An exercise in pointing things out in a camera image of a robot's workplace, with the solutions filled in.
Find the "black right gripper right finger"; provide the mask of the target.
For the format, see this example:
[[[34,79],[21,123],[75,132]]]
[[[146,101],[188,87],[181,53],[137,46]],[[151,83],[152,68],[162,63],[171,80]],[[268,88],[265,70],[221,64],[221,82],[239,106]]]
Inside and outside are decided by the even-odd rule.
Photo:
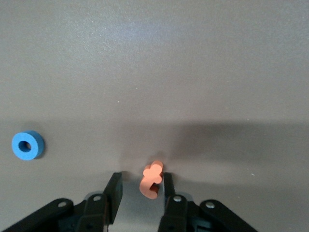
[[[254,232],[251,225],[217,200],[200,205],[175,192],[171,173],[163,174],[165,211],[159,232]]]

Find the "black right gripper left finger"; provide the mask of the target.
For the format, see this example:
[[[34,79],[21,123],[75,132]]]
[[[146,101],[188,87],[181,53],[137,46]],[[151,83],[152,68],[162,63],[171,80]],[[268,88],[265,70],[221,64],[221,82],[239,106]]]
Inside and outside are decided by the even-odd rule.
[[[5,229],[6,232],[107,232],[123,196],[121,173],[113,173],[103,192],[75,205],[59,198]]]

